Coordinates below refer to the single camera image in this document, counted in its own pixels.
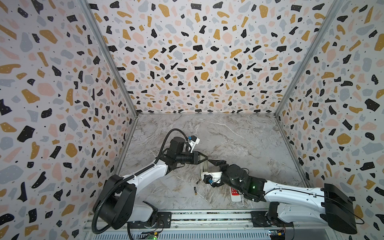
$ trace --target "black cable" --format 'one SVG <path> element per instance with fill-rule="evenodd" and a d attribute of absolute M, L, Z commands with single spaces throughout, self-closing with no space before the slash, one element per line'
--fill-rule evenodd
<path fill-rule="evenodd" d="M 183 136 L 185 137 L 185 140 L 188 141 L 187 135 L 186 135 L 183 131 L 181 131 L 181 130 L 178 129 L 178 128 L 173 128 L 173 129 L 171 129 L 171 130 L 167 133 L 166 137 L 164 138 L 163 144 L 161 144 L 161 148 L 160 148 L 159 154 L 157 155 L 154 164 L 157 164 L 157 162 L 159 161 L 159 159 L 160 159 L 160 157 L 161 157 L 161 155 L 162 155 L 164 146 L 165 146 L 165 144 L 166 144 L 166 142 L 167 142 L 167 139 L 168 139 L 169 135 L 171 134 L 171 132 L 173 132 L 173 131 L 178 131 L 178 132 L 180 132 L 180 133 L 183 134 Z"/>
<path fill-rule="evenodd" d="M 248 169 L 248 168 L 246 168 L 246 167 L 243 167 L 242 169 L 246 169 L 246 170 L 248 170 L 248 173 L 247 173 L 247 174 L 249 175 L 249 169 Z"/>
<path fill-rule="evenodd" d="M 360 219 L 360 220 L 362 221 L 362 223 L 357 223 L 357 222 L 355 222 L 356 224 L 364 224 L 364 223 L 365 223 L 365 221 L 364 221 L 362 218 L 360 218 L 359 216 L 357 216 L 355 213 L 351 212 L 346 206 L 344 206 L 343 204 L 341 204 L 341 203 L 339 203 L 338 201 L 333 200 L 333 199 L 331 199 L 331 198 L 329 198 L 329 197 L 325 197 L 325 196 L 321 196 L 321 195 L 317 195 L 317 194 L 312 194 L 312 193 L 307 193 L 307 192 L 302 192 L 302 191 L 298 191 L 298 190 L 294 190 L 294 189 L 287 189 L 287 188 L 276 188 L 276 189 L 271 189 L 271 190 L 267 191 L 266 193 L 264 193 L 263 197 L 264 197 L 267 193 L 269 193 L 269 192 L 271 192 L 271 191 L 280 190 L 280 189 L 281 189 L 281 190 L 290 190 L 290 191 L 294 191 L 294 192 L 300 192 L 300 193 L 304 193 L 304 194 L 308 194 L 308 195 L 313 195 L 313 196 L 317 196 L 317 197 L 324 197 L 325 199 L 332 200 L 332 201 L 334 201 L 335 203 L 339 204 L 340 206 L 343 206 L 347 211 L 349 211 L 351 214 L 353 214 L 355 217 L 357 217 L 358 219 Z"/>

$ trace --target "patterned wall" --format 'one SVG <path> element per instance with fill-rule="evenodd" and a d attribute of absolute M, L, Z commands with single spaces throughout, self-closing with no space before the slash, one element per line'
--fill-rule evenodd
<path fill-rule="evenodd" d="M 138 112 L 274 112 L 331 0 L 89 0 Z"/>
<path fill-rule="evenodd" d="M 345 239 L 383 239 L 383 12 L 345 1 L 278 116 L 306 178 L 335 184 L 366 222 Z"/>
<path fill-rule="evenodd" d="M 75 1 L 0 7 L 0 238 L 79 239 L 131 113 Z"/>

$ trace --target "enclosure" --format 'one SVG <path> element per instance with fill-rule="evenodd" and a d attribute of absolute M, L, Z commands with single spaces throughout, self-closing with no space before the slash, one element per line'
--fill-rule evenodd
<path fill-rule="evenodd" d="M 150 164 L 179 128 L 251 176 L 334 184 L 365 223 L 332 234 L 382 239 L 383 5 L 1 0 L 0 238 L 97 239 L 89 219 L 107 179 Z M 202 169 L 217 167 L 185 165 L 136 201 L 268 209 L 233 202 L 228 186 L 199 181 Z"/>

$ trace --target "marble surface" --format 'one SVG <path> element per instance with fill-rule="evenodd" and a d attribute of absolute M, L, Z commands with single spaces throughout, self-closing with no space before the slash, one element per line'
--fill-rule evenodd
<path fill-rule="evenodd" d="M 275 120 L 268 115 L 140 115 L 121 175 L 151 163 L 163 139 L 172 128 L 200 138 L 195 150 L 210 159 L 247 167 L 251 176 L 282 184 L 303 186 Z M 169 141 L 181 136 L 173 132 Z M 208 170 L 218 167 L 208 164 Z M 199 166 L 185 165 L 159 178 L 137 195 L 159 209 L 240 209 L 268 208 L 268 203 L 230 200 L 229 186 L 213 188 L 199 180 Z"/>

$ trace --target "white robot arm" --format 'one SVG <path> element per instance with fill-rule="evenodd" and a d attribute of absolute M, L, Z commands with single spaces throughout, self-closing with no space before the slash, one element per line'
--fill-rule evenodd
<path fill-rule="evenodd" d="M 181 132 L 184 138 L 174 137 L 169 148 L 163 150 L 172 131 Z M 181 130 L 172 129 L 151 164 L 122 177 L 112 175 L 93 207 L 92 231 L 99 234 L 111 226 L 119 229 L 133 221 L 141 221 L 146 227 L 154 226 L 157 208 L 147 202 L 134 204 L 136 195 L 156 179 L 178 168 L 178 164 L 197 165 L 208 160 L 206 155 L 194 151 L 199 142 L 200 139 L 195 136 L 187 137 Z M 334 185 L 325 184 L 324 188 L 288 186 L 249 176 L 244 169 L 236 164 L 228 165 L 224 160 L 208 161 L 220 170 L 203 172 L 201 178 L 204 183 L 212 187 L 226 184 L 243 194 L 245 199 L 270 202 L 268 213 L 253 222 L 257 226 L 284 227 L 291 222 L 317 222 L 328 224 L 339 232 L 357 233 L 352 201 Z M 98 217 L 108 225 L 97 229 Z"/>

